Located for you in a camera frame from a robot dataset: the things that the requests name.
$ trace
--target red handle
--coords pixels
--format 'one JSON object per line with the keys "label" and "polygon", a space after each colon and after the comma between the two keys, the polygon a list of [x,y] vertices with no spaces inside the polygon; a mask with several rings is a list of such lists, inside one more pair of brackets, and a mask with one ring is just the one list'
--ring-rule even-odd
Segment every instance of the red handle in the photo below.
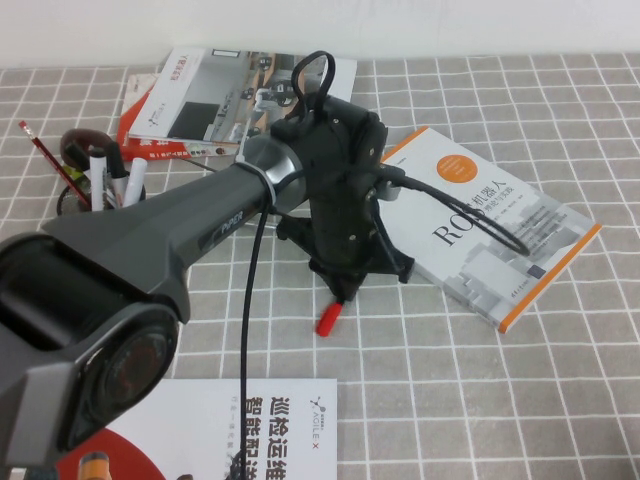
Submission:
{"label": "red handle", "polygon": [[333,303],[329,305],[318,322],[316,333],[321,337],[328,337],[341,312],[341,303]]}

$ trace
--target table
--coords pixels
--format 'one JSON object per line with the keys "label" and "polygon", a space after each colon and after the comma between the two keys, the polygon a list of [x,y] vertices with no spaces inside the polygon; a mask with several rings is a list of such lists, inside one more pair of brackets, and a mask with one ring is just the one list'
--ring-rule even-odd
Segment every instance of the table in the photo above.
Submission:
{"label": "table", "polygon": [[[0,73],[1,238],[51,218],[62,189],[18,120],[56,152],[75,126],[114,134],[123,82],[155,70]],[[639,80],[640,54],[359,63],[353,101],[381,115],[388,148],[430,125],[604,228],[506,336],[418,277],[372,276],[328,339],[313,333],[326,288],[267,232],[250,375],[338,378],[341,480],[638,478]],[[154,162],[147,191],[203,174]],[[237,377],[252,235],[190,271],[170,377]]]}

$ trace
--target book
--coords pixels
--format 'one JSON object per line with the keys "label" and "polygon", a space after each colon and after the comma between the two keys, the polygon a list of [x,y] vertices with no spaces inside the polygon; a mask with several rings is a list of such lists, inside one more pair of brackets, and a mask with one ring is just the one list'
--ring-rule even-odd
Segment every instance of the book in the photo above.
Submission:
{"label": "book", "polygon": [[116,140],[120,144],[122,158],[130,162],[136,157],[145,160],[161,160],[167,158],[196,158],[233,155],[237,145],[216,144],[196,141],[169,141],[133,138],[129,135],[131,125],[144,106],[159,73],[143,73],[130,75],[127,79],[122,114],[118,125]]}
{"label": "book", "polygon": [[416,272],[505,333],[587,246],[600,225],[526,182],[424,128],[392,150],[386,163],[495,220],[527,245],[524,257],[434,198],[403,189],[380,202],[395,246]]}
{"label": "book", "polygon": [[[131,124],[128,137],[237,148],[245,137],[268,131],[273,122],[293,110],[297,97],[291,74],[303,58],[175,48]],[[310,63],[300,75],[302,92],[317,91],[326,69],[323,57]],[[329,93],[348,101],[355,73],[354,60],[336,60]]]}
{"label": "book", "polygon": [[[336,480],[336,380],[247,388],[247,480]],[[239,449],[238,380],[163,380],[57,469],[59,480],[224,480]]]}

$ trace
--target red pencil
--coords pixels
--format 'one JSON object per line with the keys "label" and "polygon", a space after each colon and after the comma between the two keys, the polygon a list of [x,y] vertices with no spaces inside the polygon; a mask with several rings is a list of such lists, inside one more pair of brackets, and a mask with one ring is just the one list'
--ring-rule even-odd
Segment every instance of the red pencil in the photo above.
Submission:
{"label": "red pencil", "polygon": [[62,168],[62,166],[58,163],[56,158],[51,154],[51,152],[47,149],[47,147],[44,146],[44,143],[42,143],[42,141],[38,137],[36,137],[36,135],[33,133],[33,130],[31,130],[31,128],[29,128],[29,125],[27,125],[27,122],[23,120],[20,122],[19,125],[20,125],[20,128],[24,131],[24,133],[27,134],[29,139],[36,146],[36,148],[40,150],[42,155],[44,155],[44,158],[46,158],[49,161],[49,163],[54,168],[54,170],[58,172],[62,177],[62,179],[66,182],[66,184],[69,185],[69,188],[74,191],[74,193],[78,196],[78,198],[82,201],[82,203],[84,203],[89,209],[91,209],[91,200],[89,200],[89,197],[87,196],[87,194],[84,193],[80,188],[78,188],[78,186],[76,185],[76,182],[74,182],[73,179],[69,176],[69,174],[65,172],[64,168]]}

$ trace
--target wire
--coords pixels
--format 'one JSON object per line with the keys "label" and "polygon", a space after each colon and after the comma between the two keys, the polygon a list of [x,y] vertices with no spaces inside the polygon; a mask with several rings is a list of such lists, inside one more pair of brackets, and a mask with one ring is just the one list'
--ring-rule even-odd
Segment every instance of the wire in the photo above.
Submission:
{"label": "wire", "polygon": [[302,93],[302,90],[300,89],[300,84],[299,84],[300,74],[311,62],[313,62],[314,60],[320,57],[327,57],[327,72],[324,79],[322,80],[322,83],[320,84],[320,87],[318,88],[318,92],[315,98],[315,103],[313,106],[314,115],[316,119],[319,120],[320,117],[322,116],[322,113],[324,112],[324,108],[323,108],[324,102],[327,99],[329,88],[331,87],[331,84],[333,83],[333,79],[336,75],[335,58],[333,58],[333,55],[331,55],[328,52],[325,52],[324,50],[318,50],[306,56],[304,59],[298,62],[298,64],[295,67],[293,67],[293,70],[291,72],[291,87],[293,87],[293,91],[295,92],[296,97],[298,97],[298,105],[300,105],[300,108],[303,109],[303,113],[300,117],[300,121],[304,120],[304,118],[307,116],[307,104],[304,101],[304,95]]}
{"label": "wire", "polygon": [[[399,168],[384,167],[382,165],[377,167],[340,165],[339,167],[330,166],[328,168],[316,167],[313,171],[314,174],[327,172],[335,172],[339,174],[359,173],[374,175],[379,180],[391,182],[398,187],[408,188],[410,190],[417,190],[419,192],[426,193],[427,195],[433,197],[435,200],[443,204],[445,207],[453,210],[461,217],[477,226],[480,230],[503,244],[505,247],[513,250],[516,253],[519,253],[520,255],[529,256],[530,254],[529,248],[527,248],[527,246],[518,237],[513,235],[495,220],[484,216],[479,211],[471,208],[466,203],[458,200],[455,197],[452,197],[451,195],[441,190],[438,190],[435,187],[432,187],[431,185],[421,182],[420,180],[416,180],[415,178],[407,177],[406,175],[404,175],[404,171]],[[305,172],[303,170],[298,170],[284,177],[276,187],[276,194],[284,190],[291,182],[303,177],[304,175]]]}
{"label": "wire", "polygon": [[260,215],[256,236],[253,240],[253,251],[251,252],[251,262],[249,263],[249,274],[247,275],[247,288],[244,292],[244,309],[242,311],[242,333],[240,337],[240,453],[242,455],[240,480],[245,480],[247,474],[247,357],[249,343],[249,313],[251,311],[251,295],[253,293],[253,283],[256,277],[258,266],[258,255],[260,254],[260,244],[264,235],[264,227],[269,217],[270,204],[265,202],[265,207]]}
{"label": "wire", "polygon": [[200,162],[196,162],[195,160],[191,160],[190,158],[183,158],[183,157],[177,157],[179,160],[183,160],[187,163],[190,163],[192,165],[195,165],[196,167],[200,167],[200,168],[204,168],[205,170],[209,170],[210,172],[213,173],[217,173],[218,170],[216,170],[215,168],[211,168],[206,166],[204,163],[200,163]]}

